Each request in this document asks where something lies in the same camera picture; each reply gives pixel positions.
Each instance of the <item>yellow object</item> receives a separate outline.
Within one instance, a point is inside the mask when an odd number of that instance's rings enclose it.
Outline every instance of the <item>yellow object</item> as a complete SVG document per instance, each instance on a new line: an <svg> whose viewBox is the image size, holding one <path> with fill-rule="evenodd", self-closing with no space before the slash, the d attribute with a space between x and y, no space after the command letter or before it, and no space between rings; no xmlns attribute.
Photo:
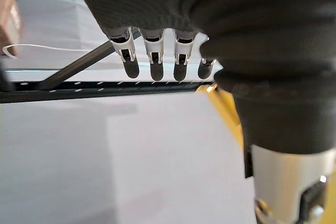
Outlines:
<svg viewBox="0 0 336 224"><path fill-rule="evenodd" d="M230 93L220 90L217 85L201 86L196 92L205 92L217 112L221 115L225 124L229 127L232 135L239 146L243 149L243 133L236 111L233 97ZM328 183L328 198L325 212L320 224L336 224L336 170L330 176Z"/></svg>

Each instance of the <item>diagonal metal rod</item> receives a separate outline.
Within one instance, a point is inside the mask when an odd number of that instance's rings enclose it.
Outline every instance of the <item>diagonal metal rod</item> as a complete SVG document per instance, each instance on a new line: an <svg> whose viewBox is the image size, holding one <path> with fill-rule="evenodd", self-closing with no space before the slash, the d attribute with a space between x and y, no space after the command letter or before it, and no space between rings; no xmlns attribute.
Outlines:
<svg viewBox="0 0 336 224"><path fill-rule="evenodd" d="M14 91L13 84L8 80L5 69L0 60L0 92Z"/></svg>
<svg viewBox="0 0 336 224"><path fill-rule="evenodd" d="M140 32L137 31L133 33L134 39L138 38L139 36ZM54 73L52 76L49 76L47 79L40 82L39 85L37 85L36 90L53 89L65 80L69 79L71 76L74 76L80 71L90 67L91 65L95 64L96 62L105 58L113 52L114 48L112 43L110 41L107 41L96 49L88 52L83 57Z"/></svg>

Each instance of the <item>white cable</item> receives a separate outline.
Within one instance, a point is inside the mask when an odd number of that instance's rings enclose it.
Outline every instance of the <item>white cable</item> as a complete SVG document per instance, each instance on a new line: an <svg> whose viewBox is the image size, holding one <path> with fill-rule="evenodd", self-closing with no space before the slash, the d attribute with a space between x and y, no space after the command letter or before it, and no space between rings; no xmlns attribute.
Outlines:
<svg viewBox="0 0 336 224"><path fill-rule="evenodd" d="M48 48L48 49L53 49L53 50L61 50L61 51L72 51L72 52L89 52L91 50L88 49L69 49L69 48L58 48L58 47L48 47L48 46L42 46L42 45L34 45L34 44L12 44L8 45L2 48L2 51L4 52L5 55L12 59L17 59L16 56L12 55L10 52L8 52L9 47L14 47L14 46L31 46L31 47L43 47L43 48Z"/></svg>

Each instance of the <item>black fingertip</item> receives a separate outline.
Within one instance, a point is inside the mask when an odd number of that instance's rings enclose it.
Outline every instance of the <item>black fingertip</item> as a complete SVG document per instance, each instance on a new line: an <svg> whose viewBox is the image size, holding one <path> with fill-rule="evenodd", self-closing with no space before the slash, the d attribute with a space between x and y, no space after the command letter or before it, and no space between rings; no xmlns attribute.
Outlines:
<svg viewBox="0 0 336 224"><path fill-rule="evenodd" d="M176 81L183 81L187 74L187 65L175 64L174 66L174 78Z"/></svg>
<svg viewBox="0 0 336 224"><path fill-rule="evenodd" d="M163 78L163 63L151 64L151 76L154 81L160 81Z"/></svg>
<svg viewBox="0 0 336 224"><path fill-rule="evenodd" d="M212 72L213 65L212 64L203 64L202 61L199 63L198 67L198 77L201 79L206 79L210 76Z"/></svg>
<svg viewBox="0 0 336 224"><path fill-rule="evenodd" d="M139 76L139 65L138 60L135 58L134 61L126 61L124 62L125 72L129 78L136 78Z"/></svg>

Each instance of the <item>cardboard box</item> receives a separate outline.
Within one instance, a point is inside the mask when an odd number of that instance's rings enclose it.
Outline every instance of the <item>cardboard box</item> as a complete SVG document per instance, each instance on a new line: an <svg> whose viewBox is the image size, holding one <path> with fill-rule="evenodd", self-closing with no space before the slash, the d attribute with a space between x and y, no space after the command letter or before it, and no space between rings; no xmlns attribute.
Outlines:
<svg viewBox="0 0 336 224"><path fill-rule="evenodd" d="M22 20L15 0L0 0L0 52L4 46L18 44L22 31ZM8 51L17 54L15 47Z"/></svg>

